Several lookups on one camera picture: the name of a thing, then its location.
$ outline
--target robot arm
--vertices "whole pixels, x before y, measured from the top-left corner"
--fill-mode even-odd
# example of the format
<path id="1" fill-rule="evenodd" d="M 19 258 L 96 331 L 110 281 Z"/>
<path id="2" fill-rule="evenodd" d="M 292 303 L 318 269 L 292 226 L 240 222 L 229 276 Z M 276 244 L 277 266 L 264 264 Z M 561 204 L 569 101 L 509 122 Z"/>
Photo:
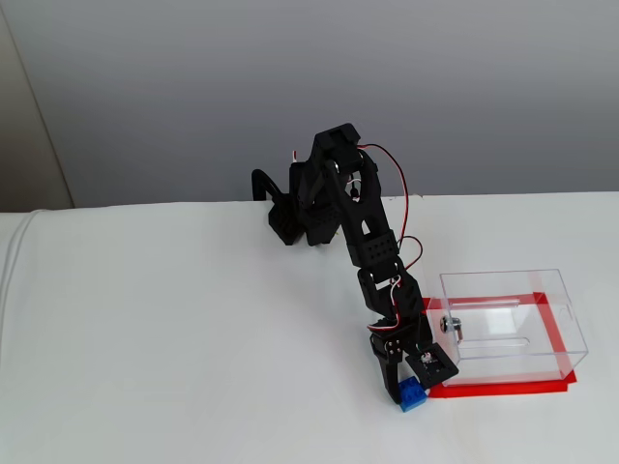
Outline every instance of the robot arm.
<path id="1" fill-rule="evenodd" d="M 404 359 L 424 389 L 457 374 L 457 368 L 437 343 L 424 313 L 417 280 L 399 258 L 399 243 L 380 198 L 378 168 L 358 148 L 360 136 L 351 124 L 317 134 L 306 162 L 290 166 L 290 192 L 281 193 L 256 169 L 251 174 L 254 200 L 273 198 L 269 223 L 286 245 L 305 232 L 308 244 L 328 244 L 341 225 L 366 306 L 382 318 L 368 326 L 372 351 L 380 363 L 385 388 L 401 402 L 398 364 Z M 354 174 L 361 192 L 346 185 Z"/>

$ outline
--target white wall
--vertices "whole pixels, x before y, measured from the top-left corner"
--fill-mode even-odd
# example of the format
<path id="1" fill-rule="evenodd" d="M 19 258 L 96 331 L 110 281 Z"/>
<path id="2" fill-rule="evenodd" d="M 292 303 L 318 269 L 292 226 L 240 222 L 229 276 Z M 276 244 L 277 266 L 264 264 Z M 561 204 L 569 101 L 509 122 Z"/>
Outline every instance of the white wall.
<path id="1" fill-rule="evenodd" d="M 0 10 L 0 211 L 71 206 L 41 114 Z"/>
<path id="2" fill-rule="evenodd" d="M 343 122 L 418 193 L 619 189 L 616 0 L 0 2 L 78 206 L 249 199 Z"/>

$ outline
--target white table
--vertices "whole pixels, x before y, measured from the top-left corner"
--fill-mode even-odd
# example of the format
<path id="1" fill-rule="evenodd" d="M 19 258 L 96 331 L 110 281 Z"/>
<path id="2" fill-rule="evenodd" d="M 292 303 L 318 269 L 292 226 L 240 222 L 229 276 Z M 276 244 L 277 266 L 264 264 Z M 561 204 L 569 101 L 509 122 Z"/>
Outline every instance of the white table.
<path id="1" fill-rule="evenodd" d="M 590 350 L 569 392 L 403 414 L 343 236 L 286 247 L 268 203 L 43 212 L 5 316 L 0 462 L 615 462 L 619 194 L 411 200 L 426 296 L 439 272 L 561 270 Z"/>

